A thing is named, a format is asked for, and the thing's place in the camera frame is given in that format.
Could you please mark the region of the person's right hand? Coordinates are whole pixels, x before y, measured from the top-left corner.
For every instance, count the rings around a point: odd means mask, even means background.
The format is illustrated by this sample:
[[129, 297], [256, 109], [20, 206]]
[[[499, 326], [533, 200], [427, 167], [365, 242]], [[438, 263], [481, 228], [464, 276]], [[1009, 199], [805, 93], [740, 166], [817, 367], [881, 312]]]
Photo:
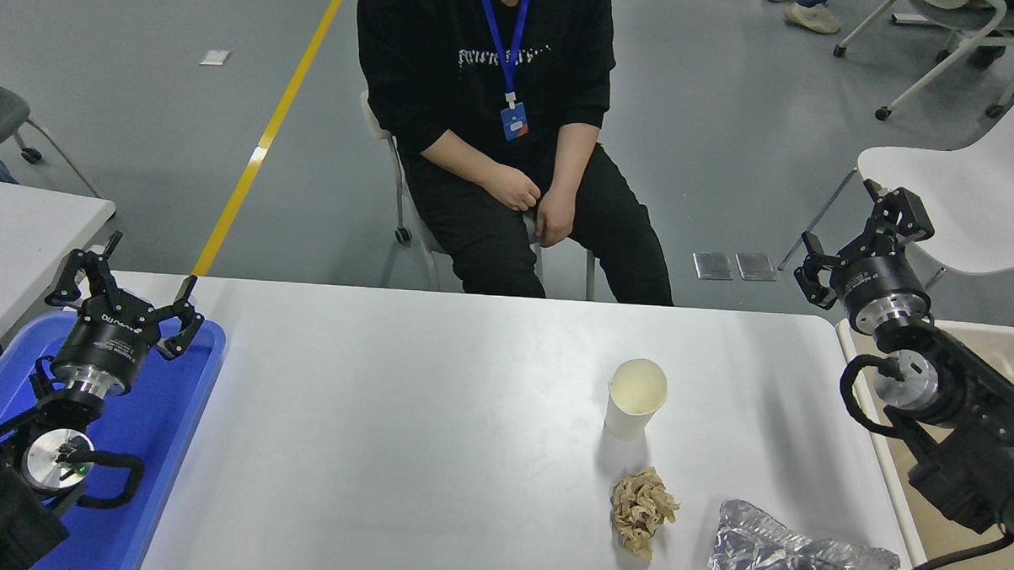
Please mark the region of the person's right hand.
[[540, 188], [533, 180], [524, 175], [522, 170], [503, 164], [492, 166], [481, 181], [480, 187], [494, 196], [500, 204], [516, 212], [534, 209], [542, 196]]

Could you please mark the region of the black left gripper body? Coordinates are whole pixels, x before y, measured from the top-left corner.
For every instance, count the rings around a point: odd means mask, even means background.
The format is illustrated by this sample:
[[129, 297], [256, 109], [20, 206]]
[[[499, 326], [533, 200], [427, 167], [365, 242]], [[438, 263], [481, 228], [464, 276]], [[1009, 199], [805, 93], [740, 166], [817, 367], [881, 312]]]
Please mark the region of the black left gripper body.
[[78, 319], [53, 358], [53, 375], [67, 382], [74, 369], [106, 372], [118, 384], [134, 384], [143, 361], [159, 339], [159, 324], [141, 318], [153, 309], [148, 304], [84, 303]]

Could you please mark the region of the person's left hand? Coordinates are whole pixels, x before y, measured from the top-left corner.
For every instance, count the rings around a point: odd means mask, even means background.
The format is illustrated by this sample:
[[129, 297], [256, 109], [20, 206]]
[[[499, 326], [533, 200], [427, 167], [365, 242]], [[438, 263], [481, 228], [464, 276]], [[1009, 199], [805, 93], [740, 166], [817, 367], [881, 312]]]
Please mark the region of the person's left hand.
[[577, 214], [576, 193], [553, 188], [540, 198], [536, 212], [536, 239], [544, 248], [569, 238]]

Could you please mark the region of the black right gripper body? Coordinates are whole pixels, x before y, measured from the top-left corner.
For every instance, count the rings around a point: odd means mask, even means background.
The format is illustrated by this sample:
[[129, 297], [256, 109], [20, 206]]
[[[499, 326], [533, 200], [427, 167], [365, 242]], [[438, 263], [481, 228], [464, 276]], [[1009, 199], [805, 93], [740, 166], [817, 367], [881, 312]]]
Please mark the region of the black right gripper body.
[[836, 269], [836, 290], [849, 320], [878, 298], [899, 296], [915, 317], [928, 314], [928, 295], [902, 254], [855, 257]]

